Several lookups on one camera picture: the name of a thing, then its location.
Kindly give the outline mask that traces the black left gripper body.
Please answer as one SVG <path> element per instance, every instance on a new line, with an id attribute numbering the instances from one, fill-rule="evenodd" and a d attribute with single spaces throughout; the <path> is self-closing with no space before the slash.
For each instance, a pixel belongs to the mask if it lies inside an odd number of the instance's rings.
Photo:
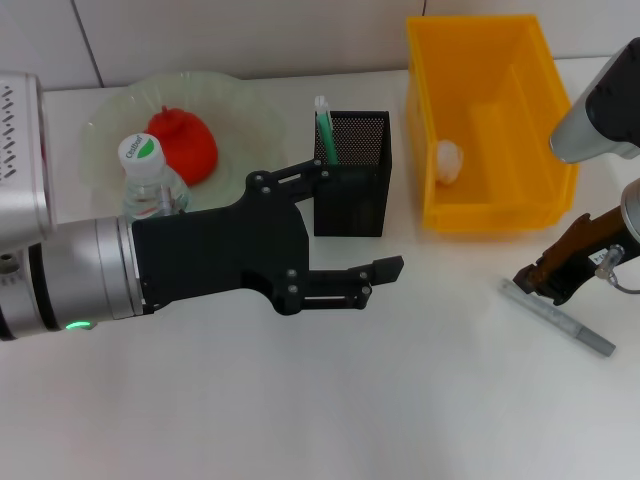
<path id="1" fill-rule="evenodd" d="M 309 236 L 273 173 L 250 174 L 226 207 L 138 220 L 132 236 L 149 311 L 237 289 L 262 294 L 281 315 L 303 308 Z"/>

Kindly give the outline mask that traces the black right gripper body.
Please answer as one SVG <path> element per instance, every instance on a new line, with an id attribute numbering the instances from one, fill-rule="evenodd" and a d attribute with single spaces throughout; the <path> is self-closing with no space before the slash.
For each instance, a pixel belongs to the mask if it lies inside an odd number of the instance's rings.
<path id="1" fill-rule="evenodd" d="M 628 262 L 629 230 L 620 207 L 599 217 L 581 215 L 536 262 L 534 292 L 562 305 L 594 277 L 597 265 L 591 256 L 614 245 L 624 250 L 621 264 Z"/>

